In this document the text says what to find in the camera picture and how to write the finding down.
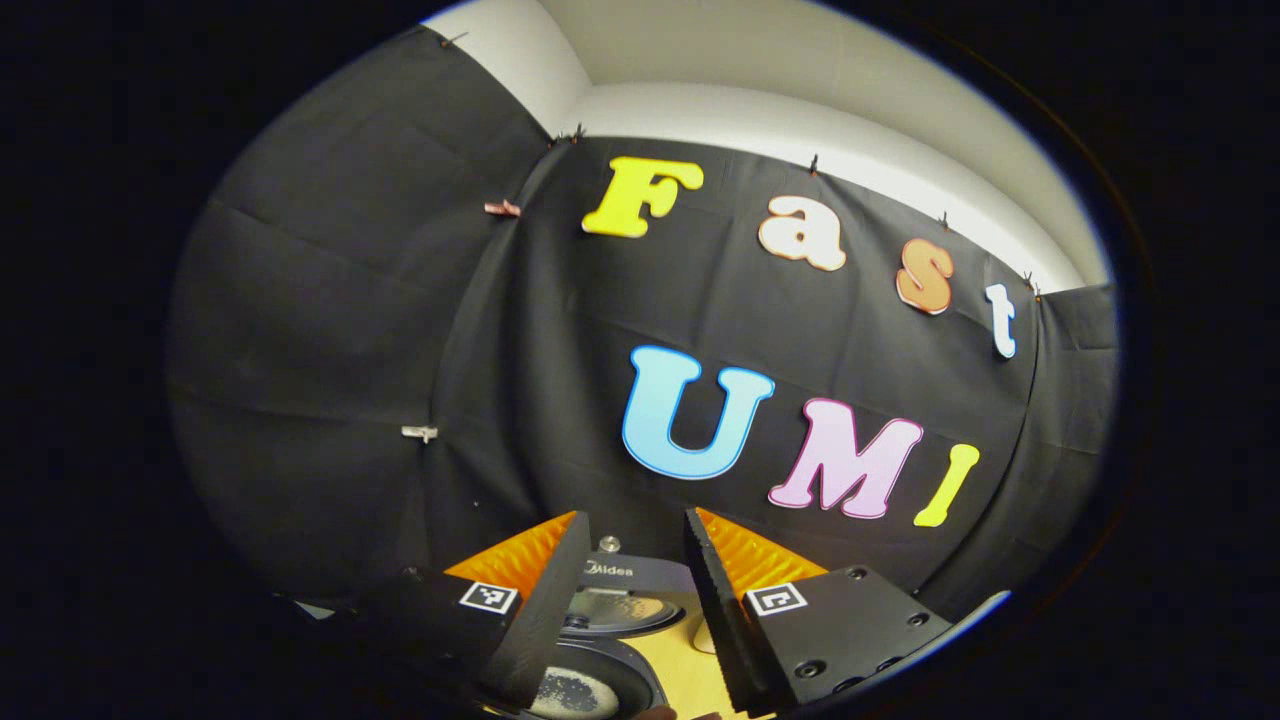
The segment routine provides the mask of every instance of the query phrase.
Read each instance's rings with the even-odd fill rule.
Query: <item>orange foam pad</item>
[[[527,601],[576,512],[534,525],[518,536],[472,555],[444,571],[445,575],[504,588],[516,588]]]
[[[754,589],[794,583],[827,573],[826,568],[742,525],[701,507],[694,510],[707,528],[707,534],[719,553],[721,564],[739,600]]]

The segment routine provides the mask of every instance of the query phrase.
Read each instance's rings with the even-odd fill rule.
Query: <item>letter u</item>
[[[685,386],[701,374],[698,360],[643,345],[631,351],[636,379],[622,420],[622,442],[641,465],[654,473],[684,480],[705,480],[723,474],[737,462],[760,401],[773,395],[773,380],[744,368],[721,370],[724,410],[716,437],[703,450],[685,450],[671,441],[671,425]]]

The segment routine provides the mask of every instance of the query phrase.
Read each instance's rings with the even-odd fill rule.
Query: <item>yellow letter f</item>
[[[686,190],[703,186],[703,169],[694,163],[614,158],[613,179],[594,213],[582,218],[582,229],[595,234],[643,237],[649,223],[640,217],[640,206],[649,204],[649,214],[662,218],[676,205],[676,181]],[[655,176],[666,176],[649,184]]]

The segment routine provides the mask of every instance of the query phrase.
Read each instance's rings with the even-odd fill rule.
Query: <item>black fabric backdrop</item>
[[[1070,524],[1110,410],[1075,407],[1103,397],[1115,359],[1068,348],[1114,338],[1096,329],[1115,322],[1106,288],[1037,304],[928,215],[808,168],[668,141],[547,142],[480,65],[417,29],[294,105],[215,191],[177,281],[168,377],[193,479],[271,587],[339,605],[403,565],[444,568],[566,510],[627,552],[680,560],[681,511],[699,505],[819,564],[925,585],[956,616],[1029,573]],[[698,163],[705,183],[641,238],[588,234],[581,218],[618,155]],[[760,247],[777,195],[837,214],[844,268]],[[481,210],[504,197],[518,220]],[[893,287],[914,237],[955,260],[937,316]],[[992,343],[983,288],[996,282],[1016,309],[1012,360]],[[645,343],[703,365],[672,430],[685,447],[714,432],[722,368],[777,383],[726,474],[680,480],[627,455],[628,357]],[[860,447],[893,418],[924,428],[883,518],[765,498],[813,397],[854,407]],[[430,445],[399,434],[426,423],[440,429]],[[955,443],[982,459],[946,523],[916,528]],[[1073,461],[1046,450],[1064,446]],[[1034,557],[1005,562],[1007,537]]]

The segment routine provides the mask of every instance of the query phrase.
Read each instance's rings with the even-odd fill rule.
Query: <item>letter m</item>
[[[804,414],[809,418],[809,437],[787,482],[769,491],[769,501],[782,507],[808,507],[817,480],[823,510],[831,510],[854,491],[840,506],[841,512],[864,519],[884,515],[888,493],[924,430],[909,420],[891,420],[859,452],[852,407],[815,397],[805,402]]]

